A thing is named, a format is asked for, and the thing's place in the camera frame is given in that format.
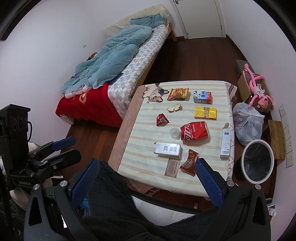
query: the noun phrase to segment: pink panther plush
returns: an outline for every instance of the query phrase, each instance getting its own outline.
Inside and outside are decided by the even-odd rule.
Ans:
[[[253,93],[253,96],[254,96],[252,98],[251,102],[249,103],[248,107],[251,107],[253,105],[253,102],[255,99],[259,99],[258,105],[257,105],[258,108],[266,109],[268,106],[268,100],[270,100],[271,104],[274,105],[272,99],[268,95],[265,95],[261,91],[261,89],[259,89],[259,87],[256,85],[256,80],[263,79],[263,75],[261,74],[261,75],[254,78],[253,73],[249,69],[249,65],[245,64],[244,68],[249,72],[249,74],[252,78],[248,87],[249,87],[250,92]]]

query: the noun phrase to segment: camera lens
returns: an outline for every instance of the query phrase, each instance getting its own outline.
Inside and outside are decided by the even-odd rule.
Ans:
[[[22,130],[22,117],[19,118],[19,129]]]
[[[24,127],[27,128],[27,126],[28,126],[28,120],[27,120],[27,118],[25,118],[24,119]]]
[[[15,118],[12,120],[12,128],[14,131],[17,129],[17,120]]]

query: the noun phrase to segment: red blanket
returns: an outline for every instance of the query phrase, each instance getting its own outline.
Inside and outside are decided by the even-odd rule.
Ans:
[[[108,97],[108,83],[70,99],[61,98],[56,114],[93,120],[101,125],[120,127],[122,119]]]

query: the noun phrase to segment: barcode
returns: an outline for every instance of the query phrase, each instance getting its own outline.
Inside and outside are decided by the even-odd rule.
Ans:
[[[176,151],[177,151],[177,147],[176,147],[176,146],[171,146],[171,147],[170,147],[170,151],[172,151],[172,152],[176,152]]]

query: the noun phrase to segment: yellow box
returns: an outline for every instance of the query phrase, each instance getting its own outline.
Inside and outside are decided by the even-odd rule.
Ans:
[[[212,107],[195,107],[194,118],[216,120],[217,109]]]

